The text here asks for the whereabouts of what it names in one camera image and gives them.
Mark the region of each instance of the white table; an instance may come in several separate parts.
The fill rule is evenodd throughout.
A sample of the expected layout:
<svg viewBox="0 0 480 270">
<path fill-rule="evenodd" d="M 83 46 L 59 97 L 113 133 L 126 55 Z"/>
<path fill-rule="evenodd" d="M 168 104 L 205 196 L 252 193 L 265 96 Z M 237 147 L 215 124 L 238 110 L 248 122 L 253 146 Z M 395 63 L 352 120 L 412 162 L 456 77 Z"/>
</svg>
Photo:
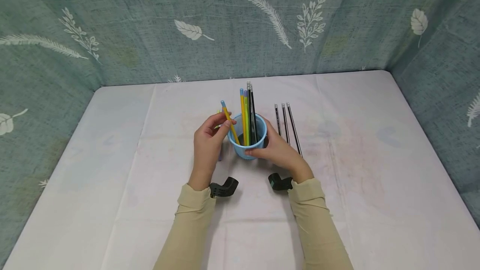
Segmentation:
<svg viewBox="0 0 480 270">
<path fill-rule="evenodd" d="M 291 103 L 356 270 L 479 269 L 480 232 L 388 72 L 251 81 L 256 111 L 274 127 L 274 104 Z M 98 90 L 4 269 L 151 270 L 192 168 L 193 132 L 220 100 L 240 112 L 245 85 Z M 225 140 L 214 181 L 240 184 L 217 200 L 205 269 L 301 268 L 288 198 L 271 190 L 271 172 Z"/>
</svg>

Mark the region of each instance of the white leaf print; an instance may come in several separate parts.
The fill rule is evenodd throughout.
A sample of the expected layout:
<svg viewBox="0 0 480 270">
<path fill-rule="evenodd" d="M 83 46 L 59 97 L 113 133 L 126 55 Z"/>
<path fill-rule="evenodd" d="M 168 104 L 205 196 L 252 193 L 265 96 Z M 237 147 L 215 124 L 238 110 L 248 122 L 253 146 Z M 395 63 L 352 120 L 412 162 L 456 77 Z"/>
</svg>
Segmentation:
<svg viewBox="0 0 480 270">
<path fill-rule="evenodd" d="M 477 97 L 475 97 L 472 104 L 468 108 L 468 111 L 467 111 L 468 127 L 472 126 L 472 120 L 476 118 L 478 115 L 480 115 L 480 92 L 477 95 Z"/>
<path fill-rule="evenodd" d="M 48 184 L 48 179 L 42 180 L 38 185 L 40 188 L 45 188 Z"/>
<path fill-rule="evenodd" d="M 12 117 L 7 114 L 0 113 L 0 135 L 11 133 L 13 131 L 13 118 L 21 116 L 27 111 L 28 109 L 24 109 L 22 112 L 19 112 Z"/>
<path fill-rule="evenodd" d="M 190 25 L 183 21 L 178 21 L 178 20 L 174 20 L 174 21 L 180 33 L 184 34 L 185 36 L 189 37 L 192 40 L 197 40 L 201 36 L 206 37 L 207 39 L 212 41 L 215 40 L 215 39 L 212 39 L 211 37 L 208 37 L 202 34 L 202 29 L 196 25 Z"/>
<path fill-rule="evenodd" d="M 282 44 L 286 45 L 288 48 L 292 49 L 290 45 L 288 45 L 288 38 L 285 34 L 285 29 L 283 28 L 282 21 L 277 14 L 277 11 L 268 3 L 266 0 L 248 0 L 252 2 L 257 7 L 261 8 L 267 15 L 270 21 L 273 24 L 273 28 L 277 32 L 278 38 L 282 42 Z"/>
<path fill-rule="evenodd" d="M 35 35 L 11 35 L 6 37 L 0 37 L 0 45 L 40 45 L 42 47 L 51 49 L 55 52 L 62 53 L 73 58 L 84 58 L 87 57 L 81 56 L 78 52 L 69 49 L 57 42 L 47 39 L 46 37 L 35 36 Z"/>
<path fill-rule="evenodd" d="M 65 25 L 67 27 L 67 29 L 64 30 L 64 31 L 69 33 L 69 34 L 72 34 L 71 37 L 76 42 L 78 42 L 83 48 L 85 48 L 86 51 L 88 51 L 88 53 L 91 54 L 97 60 L 97 62 L 102 64 L 98 60 L 100 55 L 98 55 L 97 53 L 94 52 L 94 51 L 98 50 L 98 48 L 95 47 L 95 46 L 98 45 L 98 42 L 95 39 L 95 37 L 93 37 L 93 36 L 88 37 L 87 33 L 82 31 L 82 28 L 80 26 L 79 27 L 76 26 L 75 20 L 73 20 L 73 15 L 70 14 L 70 11 L 67 8 L 62 9 L 62 11 L 65 14 L 65 16 L 62 17 L 62 19 L 59 19 L 59 20 L 63 25 Z"/>
<path fill-rule="evenodd" d="M 181 83 L 181 78 L 180 78 L 180 76 L 178 76 L 178 75 L 175 74 L 174 79 L 175 79 L 175 83 L 177 83 L 177 82 L 178 82 L 178 83 Z"/>
<path fill-rule="evenodd" d="M 300 20 L 299 23 L 297 23 L 297 28 L 299 30 L 300 34 L 300 43 L 303 44 L 303 52 L 306 53 L 306 48 L 309 46 L 312 41 L 312 39 L 316 39 L 318 37 L 318 34 L 316 33 L 322 33 L 323 28 L 325 27 L 325 23 L 318 24 L 319 21 L 323 20 L 323 17 L 321 17 L 322 12 L 319 11 L 319 9 L 322 7 L 322 4 L 326 0 L 317 0 L 316 1 L 310 1 L 309 7 L 307 7 L 305 4 L 302 5 L 302 11 L 303 11 L 303 17 L 302 15 L 297 15 L 297 18 Z"/>
<path fill-rule="evenodd" d="M 420 48 L 421 36 L 428 26 L 427 15 L 417 8 L 414 9 L 412 17 L 410 18 L 410 24 L 412 26 L 413 33 L 420 36 L 418 44 L 418 48 Z"/>
</svg>

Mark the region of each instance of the teal fabric backdrop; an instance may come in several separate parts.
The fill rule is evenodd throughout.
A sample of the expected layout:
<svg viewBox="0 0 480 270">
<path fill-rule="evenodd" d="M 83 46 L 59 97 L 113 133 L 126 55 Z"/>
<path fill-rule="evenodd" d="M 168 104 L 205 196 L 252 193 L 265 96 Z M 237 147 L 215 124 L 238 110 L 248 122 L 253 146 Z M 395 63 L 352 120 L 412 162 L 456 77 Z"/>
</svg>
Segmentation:
<svg viewBox="0 0 480 270">
<path fill-rule="evenodd" d="M 387 69 L 480 223 L 479 0 L 0 0 L 0 268 L 101 86 Z"/>
</svg>

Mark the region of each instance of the beige long-sleeve shirt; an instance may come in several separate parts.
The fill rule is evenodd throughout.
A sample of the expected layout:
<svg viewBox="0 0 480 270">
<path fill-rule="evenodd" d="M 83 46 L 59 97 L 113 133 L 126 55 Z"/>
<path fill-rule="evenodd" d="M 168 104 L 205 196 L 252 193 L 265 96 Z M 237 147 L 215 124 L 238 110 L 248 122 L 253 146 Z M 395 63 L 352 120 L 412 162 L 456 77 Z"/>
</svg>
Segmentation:
<svg viewBox="0 0 480 270">
<path fill-rule="evenodd" d="M 288 191 L 305 257 L 304 270 L 353 270 L 347 251 L 325 204 L 320 182 L 313 178 Z M 199 270 L 215 208 L 210 188 L 194 191 L 184 185 L 179 208 L 154 270 Z"/>
</svg>

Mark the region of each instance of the plastic cup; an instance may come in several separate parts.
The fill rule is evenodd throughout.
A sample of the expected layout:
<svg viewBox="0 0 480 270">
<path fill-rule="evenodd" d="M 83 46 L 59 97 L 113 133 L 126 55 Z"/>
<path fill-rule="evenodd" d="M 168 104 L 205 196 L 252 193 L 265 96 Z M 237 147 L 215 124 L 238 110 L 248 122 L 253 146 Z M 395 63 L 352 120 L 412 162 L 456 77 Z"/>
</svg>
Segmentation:
<svg viewBox="0 0 480 270">
<path fill-rule="evenodd" d="M 243 144 L 243 119 L 241 117 L 241 113 L 236 115 L 234 119 L 237 121 L 237 124 L 234 125 L 233 127 L 237 132 L 237 136 L 239 137 L 240 144 Z M 267 124 L 265 123 L 264 119 L 258 114 L 255 115 L 255 120 L 257 121 L 257 135 L 260 138 L 260 140 L 253 145 L 242 146 L 235 143 L 235 138 L 233 137 L 232 131 L 230 130 L 228 132 L 228 140 L 230 141 L 230 143 L 232 143 L 233 148 L 235 149 L 235 152 L 237 153 L 237 155 L 240 156 L 242 159 L 255 160 L 256 157 L 246 155 L 245 150 L 252 149 L 252 148 L 263 148 L 263 143 L 265 142 L 265 137 L 267 136 Z"/>
</svg>

